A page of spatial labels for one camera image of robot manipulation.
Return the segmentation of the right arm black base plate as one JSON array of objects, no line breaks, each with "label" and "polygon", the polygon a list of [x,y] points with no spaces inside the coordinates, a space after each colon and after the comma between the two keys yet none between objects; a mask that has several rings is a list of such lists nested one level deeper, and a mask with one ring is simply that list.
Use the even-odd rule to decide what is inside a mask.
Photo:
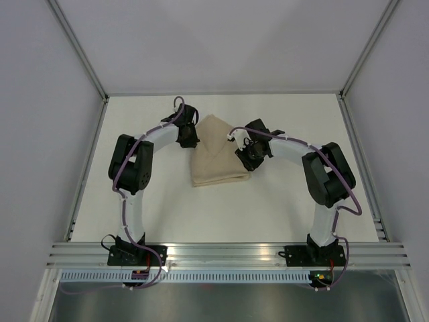
[{"label": "right arm black base plate", "polygon": [[346,264],[342,246],[333,248],[311,248],[307,246],[285,246],[278,255],[286,260],[287,267],[341,267]]}]

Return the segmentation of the left aluminium frame post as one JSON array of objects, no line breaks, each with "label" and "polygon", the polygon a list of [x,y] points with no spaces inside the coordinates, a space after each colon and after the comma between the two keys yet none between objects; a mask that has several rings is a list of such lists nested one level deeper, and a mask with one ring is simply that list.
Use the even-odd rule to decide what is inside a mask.
[{"label": "left aluminium frame post", "polygon": [[107,102],[109,96],[106,93],[103,85],[101,84],[88,56],[86,55],[83,47],[81,46],[74,30],[66,17],[63,9],[61,8],[60,3],[57,0],[47,0],[46,4],[48,5],[50,11],[56,18],[61,30],[64,32],[68,42],[70,43],[74,53],[76,54],[78,60],[80,61],[86,75],[89,77],[89,80],[93,87],[96,89],[99,94],[102,102]]}]

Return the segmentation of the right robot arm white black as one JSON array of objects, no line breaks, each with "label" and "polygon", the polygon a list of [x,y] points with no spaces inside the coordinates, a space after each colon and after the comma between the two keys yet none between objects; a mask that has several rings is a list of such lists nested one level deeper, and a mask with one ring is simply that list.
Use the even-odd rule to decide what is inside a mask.
[{"label": "right robot arm white black", "polygon": [[302,167],[308,192],[315,202],[312,228],[305,245],[285,246],[278,254],[288,267],[345,267],[347,246],[336,234],[340,210],[349,210],[344,202],[352,199],[361,215],[361,206],[353,194],[356,179],[341,147],[334,142],[317,146],[293,138],[277,129],[269,131],[261,119],[243,127],[234,127],[227,135],[235,142],[235,155],[245,169],[254,171],[265,158],[285,158]]}]

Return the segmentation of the beige cloth napkin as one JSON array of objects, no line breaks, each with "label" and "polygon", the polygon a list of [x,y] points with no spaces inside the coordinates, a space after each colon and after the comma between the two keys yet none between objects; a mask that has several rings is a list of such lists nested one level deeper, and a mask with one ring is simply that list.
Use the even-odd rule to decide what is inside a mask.
[{"label": "beige cloth napkin", "polygon": [[249,180],[250,172],[235,155],[237,146],[227,140],[232,126],[215,115],[207,115],[196,126],[199,138],[190,157],[193,187]]}]

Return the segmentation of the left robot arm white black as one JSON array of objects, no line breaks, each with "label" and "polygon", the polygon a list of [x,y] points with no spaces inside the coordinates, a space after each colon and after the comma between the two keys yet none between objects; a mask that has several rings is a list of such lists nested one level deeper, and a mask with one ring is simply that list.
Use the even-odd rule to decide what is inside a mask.
[{"label": "left robot arm white black", "polygon": [[108,265],[165,265],[167,247],[149,246],[145,242],[143,194],[151,179],[154,154],[170,144],[179,144],[184,149],[195,148],[199,142],[198,121],[198,110],[181,103],[172,115],[146,133],[118,137],[108,176],[113,192],[120,197],[121,218],[115,244],[109,249]]}]

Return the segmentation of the right aluminium frame post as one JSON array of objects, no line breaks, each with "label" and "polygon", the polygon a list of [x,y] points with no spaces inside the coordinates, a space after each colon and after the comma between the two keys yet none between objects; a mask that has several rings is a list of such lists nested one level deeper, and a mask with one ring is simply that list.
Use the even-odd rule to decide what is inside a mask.
[{"label": "right aluminium frame post", "polygon": [[396,10],[398,9],[401,3],[402,3],[401,0],[389,0],[387,2],[385,9],[383,10],[375,27],[373,28],[371,35],[366,41],[356,63],[353,65],[353,68],[349,73],[344,85],[338,92],[337,97],[339,98],[339,100],[343,100],[346,97],[347,93],[351,90],[351,87],[356,81],[359,73],[364,67],[372,51],[376,47],[378,41],[381,39],[383,32],[387,28],[388,24],[390,23],[392,17],[394,16]]}]

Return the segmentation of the aluminium mounting rail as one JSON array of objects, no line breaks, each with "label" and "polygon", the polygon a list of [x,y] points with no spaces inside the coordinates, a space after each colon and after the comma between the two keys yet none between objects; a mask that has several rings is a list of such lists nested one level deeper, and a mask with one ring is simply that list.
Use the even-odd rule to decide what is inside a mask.
[{"label": "aluminium mounting rail", "polygon": [[[286,267],[278,255],[281,243],[183,244],[167,243],[166,266],[173,269],[268,269]],[[401,243],[352,242],[351,270],[401,270],[411,268]],[[107,268],[108,252],[93,242],[54,243],[46,260],[47,268]]]}]

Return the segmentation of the aluminium frame post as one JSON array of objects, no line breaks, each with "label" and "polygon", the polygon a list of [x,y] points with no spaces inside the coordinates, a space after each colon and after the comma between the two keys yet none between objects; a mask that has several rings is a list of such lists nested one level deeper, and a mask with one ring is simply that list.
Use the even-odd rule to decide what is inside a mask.
[{"label": "aluminium frame post", "polygon": [[385,9],[383,10],[375,27],[373,28],[371,35],[366,41],[356,63],[353,65],[353,68],[349,73],[344,85],[338,92],[337,97],[339,98],[339,100],[343,100],[346,97],[347,93],[351,90],[351,87],[356,81],[359,73],[364,67],[372,51],[376,47],[378,41],[381,39],[383,32],[387,28],[388,24],[390,23],[392,17],[394,16],[396,10],[398,9],[401,3],[402,3],[401,0],[389,0],[387,2]]},{"label": "aluminium frame post", "polygon": [[102,102],[107,102],[109,96],[106,93],[103,85],[101,84],[88,56],[86,55],[83,47],[81,46],[74,30],[66,17],[63,9],[61,8],[60,3],[57,0],[47,0],[46,4],[48,5],[50,11],[56,18],[61,30],[64,32],[68,42],[70,43],[74,53],[76,54],[78,60],[80,61],[86,75],[89,77],[89,80],[93,87],[96,89],[99,94]]}]

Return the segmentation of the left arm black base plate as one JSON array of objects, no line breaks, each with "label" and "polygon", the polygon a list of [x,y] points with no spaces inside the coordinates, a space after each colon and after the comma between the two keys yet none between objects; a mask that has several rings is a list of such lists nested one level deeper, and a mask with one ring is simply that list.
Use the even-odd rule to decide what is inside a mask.
[{"label": "left arm black base plate", "polygon": [[151,251],[133,245],[111,246],[107,260],[108,266],[164,266],[168,257],[165,245],[148,245]]}]

